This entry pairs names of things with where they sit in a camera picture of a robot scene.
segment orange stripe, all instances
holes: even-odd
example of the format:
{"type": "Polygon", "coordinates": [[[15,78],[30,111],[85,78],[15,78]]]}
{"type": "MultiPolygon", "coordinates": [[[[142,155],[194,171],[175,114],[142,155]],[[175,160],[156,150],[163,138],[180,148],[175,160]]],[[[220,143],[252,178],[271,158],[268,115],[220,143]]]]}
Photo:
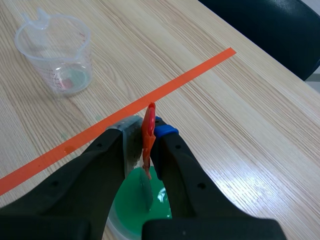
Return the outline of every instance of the orange stripe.
{"type": "Polygon", "coordinates": [[[56,163],[60,159],[64,158],[71,152],[82,147],[91,140],[97,138],[102,134],[107,126],[110,126],[121,119],[134,115],[137,112],[146,108],[150,102],[156,102],[157,100],[163,98],[174,90],[180,88],[184,84],[195,79],[204,72],[210,70],[214,66],[223,62],[224,60],[232,57],[236,52],[232,48],[228,48],[218,55],[210,58],[209,60],[201,63],[195,68],[183,73],[182,75],[176,77],[175,79],[167,82],[166,84],[158,87],[147,95],[139,98],[138,100],[130,103],[119,111],[111,114],[105,119],[97,122],[86,130],[80,132],[79,134],[71,137],[62,144],[56,146],[45,154],[37,157],[26,165],[18,168],[17,170],[11,172],[7,176],[0,179],[0,196],[11,189],[15,188],[19,184],[28,180],[32,176],[43,171],[50,165],[56,163]]]}

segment black chair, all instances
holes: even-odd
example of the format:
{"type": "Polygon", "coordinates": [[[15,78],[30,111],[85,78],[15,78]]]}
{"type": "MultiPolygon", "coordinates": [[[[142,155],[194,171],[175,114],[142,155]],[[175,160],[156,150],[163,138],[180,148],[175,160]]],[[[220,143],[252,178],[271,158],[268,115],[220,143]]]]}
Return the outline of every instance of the black chair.
{"type": "Polygon", "coordinates": [[[199,0],[302,80],[320,65],[320,16],[300,0],[199,0]]]}

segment clear plastic container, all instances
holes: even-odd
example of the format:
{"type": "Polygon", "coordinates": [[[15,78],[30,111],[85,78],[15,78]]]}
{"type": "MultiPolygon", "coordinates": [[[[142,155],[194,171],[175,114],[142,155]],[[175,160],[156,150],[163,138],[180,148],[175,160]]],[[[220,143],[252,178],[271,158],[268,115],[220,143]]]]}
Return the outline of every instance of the clear plastic container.
{"type": "Polygon", "coordinates": [[[90,30],[79,19],[48,15],[37,9],[38,20],[24,13],[25,24],[15,34],[16,48],[26,56],[55,92],[74,94],[92,80],[90,30]]]}

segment green liquid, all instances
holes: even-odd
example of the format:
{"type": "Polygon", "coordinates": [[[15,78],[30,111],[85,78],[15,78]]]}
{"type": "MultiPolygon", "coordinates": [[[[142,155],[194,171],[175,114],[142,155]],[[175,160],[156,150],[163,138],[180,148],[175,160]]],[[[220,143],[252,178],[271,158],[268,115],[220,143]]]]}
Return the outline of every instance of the green liquid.
{"type": "Polygon", "coordinates": [[[157,178],[155,168],[150,168],[153,203],[146,210],[140,184],[140,169],[135,168],[122,183],[115,198],[114,207],[119,221],[130,232],[141,235],[143,224],[152,219],[171,219],[171,210],[165,186],[157,178]]]}

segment clear plastic cup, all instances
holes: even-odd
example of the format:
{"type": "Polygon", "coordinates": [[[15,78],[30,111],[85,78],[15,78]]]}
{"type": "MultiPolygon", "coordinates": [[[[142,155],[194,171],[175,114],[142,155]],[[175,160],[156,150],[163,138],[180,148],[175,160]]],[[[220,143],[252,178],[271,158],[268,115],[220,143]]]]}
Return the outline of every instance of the clear plastic cup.
{"type": "Polygon", "coordinates": [[[74,94],[92,80],[90,30],[79,19],[48,15],[37,9],[38,20],[24,13],[25,24],[15,34],[16,48],[26,56],[55,92],[74,94]]]}

